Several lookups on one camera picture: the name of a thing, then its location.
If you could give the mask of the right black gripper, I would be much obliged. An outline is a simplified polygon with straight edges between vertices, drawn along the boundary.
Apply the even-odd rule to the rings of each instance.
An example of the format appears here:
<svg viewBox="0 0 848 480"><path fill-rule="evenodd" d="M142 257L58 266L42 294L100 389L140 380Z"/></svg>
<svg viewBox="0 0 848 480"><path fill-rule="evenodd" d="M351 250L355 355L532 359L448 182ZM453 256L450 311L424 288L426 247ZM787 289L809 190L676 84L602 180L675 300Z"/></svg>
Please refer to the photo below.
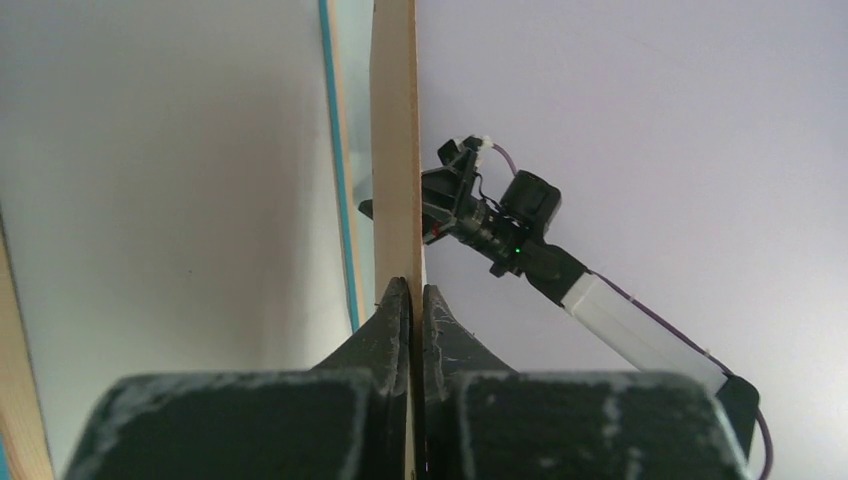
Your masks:
<svg viewBox="0 0 848 480"><path fill-rule="evenodd" d="M517 171L498 201L482 193L481 151L459 150L450 140L437 151L439 168L422 174L422 240L431 245L449 235L493 262L492 272L559 279L561 267L546 244L561 192L540 177ZM373 200L358 205L374 219Z"/></svg>

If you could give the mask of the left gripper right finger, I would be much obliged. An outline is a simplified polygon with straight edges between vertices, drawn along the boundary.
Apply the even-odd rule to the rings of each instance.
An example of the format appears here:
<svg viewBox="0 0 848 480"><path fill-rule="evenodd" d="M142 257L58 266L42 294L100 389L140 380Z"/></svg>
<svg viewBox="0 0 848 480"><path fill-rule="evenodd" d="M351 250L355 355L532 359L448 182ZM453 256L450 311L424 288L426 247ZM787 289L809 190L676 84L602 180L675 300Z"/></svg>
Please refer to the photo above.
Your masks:
<svg viewBox="0 0 848 480"><path fill-rule="evenodd" d="M514 371L423 291L431 479L744 479L752 387L671 373Z"/></svg>

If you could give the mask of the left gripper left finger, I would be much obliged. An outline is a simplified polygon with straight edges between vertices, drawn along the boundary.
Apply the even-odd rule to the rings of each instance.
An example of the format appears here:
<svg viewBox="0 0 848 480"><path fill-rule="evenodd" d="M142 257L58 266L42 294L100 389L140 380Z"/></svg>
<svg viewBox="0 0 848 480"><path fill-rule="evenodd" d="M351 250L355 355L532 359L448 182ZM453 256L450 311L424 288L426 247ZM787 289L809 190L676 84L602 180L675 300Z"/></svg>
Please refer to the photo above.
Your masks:
<svg viewBox="0 0 848 480"><path fill-rule="evenodd" d="M402 479L411 299L306 371L129 376L92 411L69 479Z"/></svg>

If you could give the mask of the brown backing board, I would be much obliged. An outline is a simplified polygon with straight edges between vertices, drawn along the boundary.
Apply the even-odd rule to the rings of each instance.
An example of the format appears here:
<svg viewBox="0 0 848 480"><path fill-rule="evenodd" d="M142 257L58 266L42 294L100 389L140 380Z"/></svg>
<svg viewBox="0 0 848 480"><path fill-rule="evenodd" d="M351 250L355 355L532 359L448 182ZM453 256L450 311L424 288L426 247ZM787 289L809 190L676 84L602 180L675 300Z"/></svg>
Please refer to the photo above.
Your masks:
<svg viewBox="0 0 848 480"><path fill-rule="evenodd" d="M426 476L421 379L422 218L416 4L374 4L370 58L376 285L394 277L408 286L410 316L404 466L409 479Z"/></svg>

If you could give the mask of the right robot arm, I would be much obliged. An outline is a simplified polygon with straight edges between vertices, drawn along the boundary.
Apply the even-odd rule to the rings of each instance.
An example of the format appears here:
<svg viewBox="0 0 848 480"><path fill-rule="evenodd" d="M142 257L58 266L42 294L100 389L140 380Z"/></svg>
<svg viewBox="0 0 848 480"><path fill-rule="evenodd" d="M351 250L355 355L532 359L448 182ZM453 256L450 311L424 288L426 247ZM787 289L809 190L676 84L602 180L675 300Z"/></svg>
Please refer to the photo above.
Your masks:
<svg viewBox="0 0 848 480"><path fill-rule="evenodd" d="M639 370L682 373L701 382L725 409L740 445L760 433L774 456L758 390L670 322L545 236L562 201L541 177L513 169L500 200L482 191L485 150L508 153L488 137L451 139L437 151L440 167L421 175L422 241L447 236L491 261L495 277L525 278Z"/></svg>

